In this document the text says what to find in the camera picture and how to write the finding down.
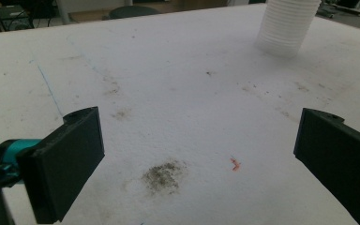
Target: teal robot part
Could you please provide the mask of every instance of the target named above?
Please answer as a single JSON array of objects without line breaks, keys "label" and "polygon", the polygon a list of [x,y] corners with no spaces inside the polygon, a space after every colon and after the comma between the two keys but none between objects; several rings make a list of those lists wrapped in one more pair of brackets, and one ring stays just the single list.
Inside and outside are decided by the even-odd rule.
[{"label": "teal robot part", "polygon": [[14,224],[2,188],[21,181],[37,223],[62,221],[104,158],[97,107],[73,112],[63,119],[64,125],[42,140],[0,144],[0,225]]}]

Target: white table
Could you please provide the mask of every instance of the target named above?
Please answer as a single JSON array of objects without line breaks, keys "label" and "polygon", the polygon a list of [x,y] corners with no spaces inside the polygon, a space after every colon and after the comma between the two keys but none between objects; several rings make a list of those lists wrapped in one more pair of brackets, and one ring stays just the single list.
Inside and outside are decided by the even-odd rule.
[{"label": "white table", "polygon": [[[356,224],[293,147],[303,107],[360,131],[360,30],[316,18],[282,60],[253,47],[263,12],[0,34],[0,142],[99,106],[106,157],[63,224]],[[152,194],[143,175],[168,160],[182,165],[178,189]],[[24,187],[5,193],[15,220],[34,224]]]}]

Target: dark stain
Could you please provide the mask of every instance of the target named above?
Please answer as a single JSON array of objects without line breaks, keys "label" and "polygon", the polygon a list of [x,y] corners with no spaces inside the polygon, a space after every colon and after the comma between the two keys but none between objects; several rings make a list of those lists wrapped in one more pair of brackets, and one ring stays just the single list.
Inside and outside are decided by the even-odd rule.
[{"label": "dark stain", "polygon": [[119,121],[128,120],[130,117],[131,109],[121,109],[116,114],[111,114],[112,118],[115,118]]},{"label": "dark stain", "polygon": [[62,58],[62,61],[67,61],[67,60],[74,60],[74,59],[79,59],[82,58],[83,55],[76,55],[76,56],[71,56],[71,57],[67,57],[67,58]]},{"label": "dark stain", "polygon": [[308,92],[308,88],[306,88],[304,85],[300,84],[300,82],[295,82],[295,84],[297,85],[297,89],[299,89],[302,92]]},{"label": "dark stain", "polygon": [[289,117],[289,113],[288,113],[288,112],[281,111],[280,113],[283,114],[283,115],[285,115],[286,117]]},{"label": "dark stain", "polygon": [[118,93],[118,91],[119,91],[119,88],[114,88],[111,91],[104,92],[104,95],[106,95],[106,96],[115,95],[116,93]]},{"label": "dark stain", "polygon": [[206,74],[207,74],[209,77],[212,77],[212,75],[217,74],[217,73],[214,72],[214,71],[206,71]]},{"label": "dark stain", "polygon": [[150,168],[142,180],[151,194],[174,194],[178,192],[179,182],[186,174],[187,166],[177,160],[169,160],[159,166]]}]

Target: white plastic cup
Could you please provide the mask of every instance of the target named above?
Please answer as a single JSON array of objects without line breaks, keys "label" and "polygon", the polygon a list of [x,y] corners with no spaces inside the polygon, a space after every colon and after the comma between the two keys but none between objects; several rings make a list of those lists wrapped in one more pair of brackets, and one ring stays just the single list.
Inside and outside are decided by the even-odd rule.
[{"label": "white plastic cup", "polygon": [[269,0],[255,45],[264,52],[297,55],[321,0]]}]

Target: dirt stain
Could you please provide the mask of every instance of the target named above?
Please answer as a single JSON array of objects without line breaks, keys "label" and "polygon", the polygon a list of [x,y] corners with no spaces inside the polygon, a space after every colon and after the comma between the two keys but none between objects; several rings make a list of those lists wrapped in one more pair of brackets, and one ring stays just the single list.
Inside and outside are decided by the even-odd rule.
[{"label": "dirt stain", "polygon": [[130,117],[131,109],[121,109],[116,114],[111,114],[112,118],[115,118],[119,121],[128,120]]},{"label": "dirt stain", "polygon": [[104,92],[105,96],[113,96],[113,95],[118,94],[119,89],[120,89],[118,82],[116,82],[112,77],[109,77],[109,76],[104,76],[103,81],[105,83],[109,83],[109,86],[110,86],[109,91]]},{"label": "dirt stain", "polygon": [[288,112],[282,110],[282,108],[280,107],[276,107],[275,108],[276,111],[280,112],[283,116],[285,116],[286,118],[290,119],[291,121],[295,122],[295,123],[299,123],[299,119],[290,115]]},{"label": "dirt stain", "polygon": [[75,60],[75,59],[80,59],[83,58],[83,55],[76,55],[76,56],[71,56],[71,57],[67,57],[67,58],[61,58],[62,61],[67,61],[67,60]]},{"label": "dirt stain", "polygon": [[304,85],[300,84],[300,82],[295,82],[295,84],[297,85],[297,89],[299,89],[302,92],[308,92],[309,89],[306,88]]},{"label": "dirt stain", "polygon": [[214,72],[214,71],[207,71],[206,74],[207,74],[209,77],[212,77],[212,75],[217,74],[217,73]]},{"label": "dirt stain", "polygon": [[186,173],[187,166],[185,163],[171,159],[159,166],[150,168],[142,176],[142,180],[152,195],[157,193],[171,195],[178,192],[179,184]]}]

